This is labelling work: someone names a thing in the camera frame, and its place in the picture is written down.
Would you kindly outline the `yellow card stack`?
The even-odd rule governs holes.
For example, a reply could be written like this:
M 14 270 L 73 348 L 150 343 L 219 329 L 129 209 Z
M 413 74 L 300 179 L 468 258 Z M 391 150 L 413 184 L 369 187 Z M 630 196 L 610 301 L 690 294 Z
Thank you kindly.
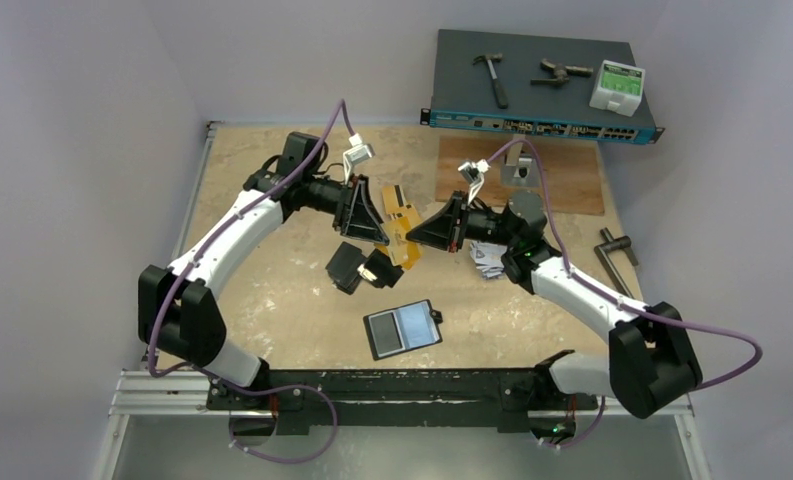
M 422 222 L 417 209 L 408 202 L 400 185 L 385 185 L 381 188 L 385 220 L 405 220 L 406 229 L 411 230 Z

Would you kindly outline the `black card stack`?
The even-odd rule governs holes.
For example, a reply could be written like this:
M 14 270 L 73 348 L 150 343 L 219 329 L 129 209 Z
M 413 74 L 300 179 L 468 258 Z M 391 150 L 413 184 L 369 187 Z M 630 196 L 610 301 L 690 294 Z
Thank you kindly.
M 339 245 L 325 269 L 333 285 L 347 295 L 352 295 L 362 281 L 378 289 L 392 288 L 404 274 L 387 254 L 373 250 L 364 255 L 359 247 L 347 242 Z

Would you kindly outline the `black leather card holder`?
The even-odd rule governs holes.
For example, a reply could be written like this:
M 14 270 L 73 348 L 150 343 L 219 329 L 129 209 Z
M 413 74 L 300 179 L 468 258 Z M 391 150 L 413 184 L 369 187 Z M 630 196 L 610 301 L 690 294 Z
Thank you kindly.
M 376 359 L 372 353 L 372 342 L 365 320 L 378 313 L 392 312 L 395 314 L 404 350 L 396 355 Z M 402 306 L 378 311 L 362 318 L 372 358 L 380 361 L 407 352 L 430 347 L 443 341 L 440 325 L 443 323 L 442 313 L 435 309 L 429 299 L 412 302 Z

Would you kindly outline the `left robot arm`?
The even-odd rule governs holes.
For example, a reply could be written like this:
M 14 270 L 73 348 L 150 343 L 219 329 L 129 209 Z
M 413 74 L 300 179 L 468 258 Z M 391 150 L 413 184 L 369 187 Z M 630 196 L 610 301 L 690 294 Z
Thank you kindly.
M 218 297 L 242 262 L 296 211 L 332 215 L 343 237 L 388 244 L 383 220 L 369 197 L 369 180 L 353 169 L 371 159 L 373 147 L 358 134 L 342 154 L 344 178 L 321 172 L 323 138 L 290 133 L 283 151 L 268 158 L 244 182 L 234 203 L 193 247 L 168 266 L 147 266 L 138 278 L 138 337 L 230 383 L 244 408 L 269 399 L 268 365 L 228 336 Z

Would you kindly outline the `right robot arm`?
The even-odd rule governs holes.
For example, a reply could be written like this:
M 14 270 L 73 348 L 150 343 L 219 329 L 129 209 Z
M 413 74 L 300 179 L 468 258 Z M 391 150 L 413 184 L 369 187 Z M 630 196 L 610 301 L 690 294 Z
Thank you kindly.
M 562 246 L 546 240 L 551 225 L 536 193 L 516 192 L 495 212 L 470 206 L 456 191 L 406 237 L 448 252 L 467 240 L 503 246 L 503 271 L 512 283 L 560 307 L 605 342 L 606 357 L 571 351 L 539 363 L 533 392 L 541 404 L 556 407 L 573 394 L 604 396 L 646 419 L 699 387 L 702 369 L 678 310 L 622 295 L 573 266 Z

